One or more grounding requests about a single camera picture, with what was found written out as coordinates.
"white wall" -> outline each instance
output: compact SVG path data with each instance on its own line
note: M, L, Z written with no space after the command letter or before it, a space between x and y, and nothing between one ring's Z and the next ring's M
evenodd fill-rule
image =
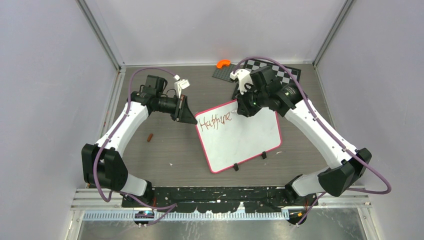
M357 0L319 63L337 129L393 186L373 195L388 240L424 236L424 4ZM369 171L367 189L384 184Z
M87 0L126 65L312 62L344 0Z
M64 239L116 71L75 1L0 11L0 239Z

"orange object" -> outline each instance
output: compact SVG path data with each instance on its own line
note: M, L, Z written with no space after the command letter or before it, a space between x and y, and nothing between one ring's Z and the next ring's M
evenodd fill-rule
M229 66L230 65L230 60L228 60L228 59L222 59L221 61L219 61L217 64L216 64L216 67L217 68L219 68L219 69L222 69L223 68L223 66Z
M153 133L150 133L150 135L147 138L147 142L150 142L150 140L152 140L152 138L153 138Z

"red whiteboard border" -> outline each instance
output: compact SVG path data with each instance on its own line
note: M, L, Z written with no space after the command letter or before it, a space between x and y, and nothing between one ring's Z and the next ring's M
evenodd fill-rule
M197 116L198 116L198 115L200 115L200 114L204 114L204 113L206 113L206 112L209 112L209 111L211 111L211 110L214 110L214 109L220 108L220 107L222 107L222 106L225 106L225 105L228 105L228 104L232 104L232 103L234 103L234 102L236 102L236 101L237 101L237 100L232 100L232 101L229 101L229 102L226 102L226 103L220 104L220 105L218 105L218 106L214 106L214 107L212 107L212 108L210 108L210 109L207 109L207 110L204 110L204 111L198 112L198 113L196 113L196 114L194 115L194 117L195 117L195 118L197 118ZM265 152L267 152L267 153L268 153L268 152L271 152L272 150L275 150L275 149L279 148L279 147L281 146L281 144L283 144L283 137L281 136L280 121L279 121L279 119L278 119L278 113L277 113L277 112L275 112L275 118L276 118L276 121L277 121L277 127L278 127L279 145L278 145L278 146L276 146L276 147L273 147L273 148L271 148L271 149L269 149L269 150L266 150ZM220 172L222 172L222 171L225 171L225 170L227 170L227 169L232 168L233 166L229 166L229 167L226 167L226 168L224 168L224 169L222 169L222 170L219 170L219 171L213 171L213 170L211 169L211 164L209 163L208 155L206 154L205 146L203 145L203 141L202 141L202 138L201 138L201 136L200 136L200 132L199 132L199 128L198 128L198 125L197 125L197 124L196 124L196 131L197 131L197 135L198 135L199 140L200 140L201 148L203 149L203 153L204 153L204 156L205 156L205 158L206 158L207 166L209 167L210 172L211 172L211 173L213 173L213 174L219 174L219 173L220 173ZM248 159L245 159L245 160L243 160L243 161L237 162L237 164L238 164L238 165L239 165L239 164L242 164L242 163L244 163L244 162L247 162L247 161L249 161L249 160L251 160L251 159L254 159L254 158L256 158L256 157L259 157L259 156L261 156L261 155L262 155L262 153L259 153L258 155L255 155L255 156L252 156L252 157L250 157L250 158L248 158Z

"robotic arm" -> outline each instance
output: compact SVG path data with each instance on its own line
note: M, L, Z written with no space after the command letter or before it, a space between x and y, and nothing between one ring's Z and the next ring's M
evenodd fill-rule
M291 196L290 199L304 197L308 194L326 191L332 196L340 196L364 173L365 167L351 157L347 151L356 153L356 156L369 163L371 153L363 148L357 148L340 136L325 119L317 112L312 102L308 99L314 117L305 103L299 89L294 83L282 85L276 79L271 66L264 66L249 72L239 69L230 75L232 80L238 79L239 93L236 96L237 113L246 117L254 116L262 108L277 111L282 117L298 127L303 134L313 143L324 157L328 167L308 175L299 175L285 187ZM329 136L320 122L328 131L342 141L346 148Z
M93 166L96 155L100 150L99 146L109 139L109 135L113 135L113 138L109 140L101 152L100 159L103 161L99 161L97 165L97 177L100 186L116 192L143 196L146 199L152 197L152 184L149 181L129 174L121 156L124 154L125 147L137 128L152 112L168 113L172 120L180 123L197 124L196 118L189 109L188 97L181 94L181 89L187 87L187 82L186 80L181 80L179 83L185 85L175 84L177 87L176 95L168 97L163 94L168 82L158 76L147 76L145 86L142 89L140 86L140 91L134 91L131 94L128 114L126 113L127 102L124 110L110 130L96 144L86 144L82 148L82 168L86 183L96 185ZM123 118L125 118L125 121L112 134Z

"whiteboard with red frame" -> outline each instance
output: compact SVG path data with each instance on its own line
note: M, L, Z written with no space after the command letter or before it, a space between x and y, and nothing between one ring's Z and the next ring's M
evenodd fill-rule
M283 139L276 112L267 107L255 116L237 114L233 100L195 115L197 134L212 173L278 148Z

